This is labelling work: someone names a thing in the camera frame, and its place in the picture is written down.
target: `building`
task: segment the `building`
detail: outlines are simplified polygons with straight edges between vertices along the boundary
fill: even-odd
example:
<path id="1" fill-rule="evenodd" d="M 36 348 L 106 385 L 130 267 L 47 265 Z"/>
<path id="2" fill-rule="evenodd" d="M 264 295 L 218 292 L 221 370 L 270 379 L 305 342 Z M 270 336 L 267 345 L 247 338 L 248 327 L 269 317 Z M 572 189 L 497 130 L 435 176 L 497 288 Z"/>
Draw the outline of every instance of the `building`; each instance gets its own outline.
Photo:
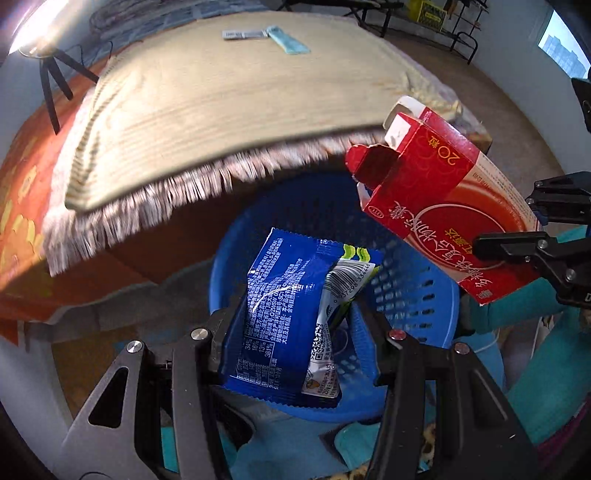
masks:
<path id="1" fill-rule="evenodd" d="M 571 78 L 583 77 L 587 68 L 583 65 L 577 54 L 568 50 L 558 37 L 549 35 L 542 47 L 544 50 Z"/>

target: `metal screw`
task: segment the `metal screw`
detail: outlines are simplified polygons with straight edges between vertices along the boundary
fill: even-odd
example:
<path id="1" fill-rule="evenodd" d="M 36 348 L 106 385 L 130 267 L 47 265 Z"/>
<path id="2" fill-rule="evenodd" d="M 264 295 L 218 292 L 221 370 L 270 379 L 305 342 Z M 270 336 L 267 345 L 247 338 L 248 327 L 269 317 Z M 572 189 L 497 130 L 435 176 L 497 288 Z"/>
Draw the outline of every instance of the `metal screw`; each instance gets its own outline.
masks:
<path id="1" fill-rule="evenodd" d="M 131 340 L 125 348 L 129 353 L 139 352 L 144 347 L 144 344 L 139 340 Z"/>
<path id="2" fill-rule="evenodd" d="M 205 340 L 209 336 L 209 332 L 205 328 L 195 328 L 191 332 L 191 338 L 193 340 Z"/>
<path id="3" fill-rule="evenodd" d="M 467 353 L 470 353 L 470 347 L 467 346 L 467 344 L 462 343 L 462 342 L 458 342 L 453 346 L 453 349 L 455 350 L 456 353 L 459 353 L 460 355 L 466 355 Z"/>
<path id="4" fill-rule="evenodd" d="M 388 332 L 388 336 L 392 340 L 395 340 L 396 342 L 401 342 L 402 340 L 404 340 L 406 338 L 406 332 L 404 330 L 399 329 L 399 328 L 393 328 L 392 330 L 390 330 Z"/>
<path id="5" fill-rule="evenodd" d="M 567 268 L 564 277 L 566 278 L 566 281 L 575 281 L 577 278 L 577 272 L 575 272 L 572 268 Z"/>

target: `orange floral cloth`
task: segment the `orange floral cloth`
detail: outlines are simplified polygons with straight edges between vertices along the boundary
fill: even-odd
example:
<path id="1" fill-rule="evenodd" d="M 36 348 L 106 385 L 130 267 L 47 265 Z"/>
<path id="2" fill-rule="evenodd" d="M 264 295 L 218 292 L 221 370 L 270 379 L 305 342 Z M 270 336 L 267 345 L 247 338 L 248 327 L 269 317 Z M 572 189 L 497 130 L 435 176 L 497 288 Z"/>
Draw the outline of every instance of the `orange floral cloth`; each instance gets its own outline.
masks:
<path id="1" fill-rule="evenodd" d="M 106 59 L 91 69 L 99 73 L 105 63 Z M 63 306 L 96 301 L 137 283 L 158 283 L 180 268 L 209 258 L 244 206 L 243 197 L 232 196 L 188 206 L 176 212 L 168 224 L 141 232 L 51 278 L 41 226 L 49 205 L 53 168 L 82 99 L 93 84 L 77 75 L 69 85 L 73 100 L 68 101 L 60 91 L 54 93 L 59 134 L 54 134 L 46 106 L 41 105 L 23 123 L 0 167 L 0 335 L 16 344 L 18 321 L 47 321 Z M 203 230 L 196 231 L 194 226 L 204 222 L 212 226 L 207 239 L 201 238 L 198 232 Z M 171 238 L 174 248 L 162 252 L 163 239 Z"/>

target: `blue plastic basket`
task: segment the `blue plastic basket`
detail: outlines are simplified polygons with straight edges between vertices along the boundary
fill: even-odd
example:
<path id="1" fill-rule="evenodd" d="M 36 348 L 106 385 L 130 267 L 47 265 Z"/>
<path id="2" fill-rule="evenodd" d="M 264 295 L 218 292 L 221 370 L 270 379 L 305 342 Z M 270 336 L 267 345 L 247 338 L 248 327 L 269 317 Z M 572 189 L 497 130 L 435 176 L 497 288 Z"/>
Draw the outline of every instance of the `blue plastic basket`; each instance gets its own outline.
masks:
<path id="1" fill-rule="evenodd" d="M 359 208 L 355 182 L 345 173 L 305 174 L 278 184 L 247 208 L 220 243 L 209 286 L 209 310 L 228 305 L 262 248 L 271 227 L 331 239 L 384 253 L 382 271 L 365 289 L 370 305 L 393 326 L 419 341 L 449 347 L 456 329 L 459 289 L 431 262 Z M 348 332 L 334 345 L 343 397 L 336 408 L 273 404 L 306 420 L 347 423 L 370 419 L 384 408 L 385 389 L 362 373 Z"/>

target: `fringe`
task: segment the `fringe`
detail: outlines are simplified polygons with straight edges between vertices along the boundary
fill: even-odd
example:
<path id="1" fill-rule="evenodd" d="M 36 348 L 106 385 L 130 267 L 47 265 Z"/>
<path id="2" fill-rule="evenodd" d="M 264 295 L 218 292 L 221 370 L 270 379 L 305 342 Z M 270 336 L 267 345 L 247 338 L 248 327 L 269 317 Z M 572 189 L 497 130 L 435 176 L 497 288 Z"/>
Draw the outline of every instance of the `fringe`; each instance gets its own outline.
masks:
<path id="1" fill-rule="evenodd" d="M 344 155 L 355 144 L 384 141 L 384 129 L 376 127 L 257 148 L 155 181 L 92 212 L 76 213 L 66 209 L 64 199 L 91 100 L 92 90 L 76 115 L 53 171 L 50 207 L 43 221 L 43 247 L 52 277 L 143 229 L 169 220 L 176 208 L 231 192 L 234 180 L 253 183 L 277 170 Z"/>

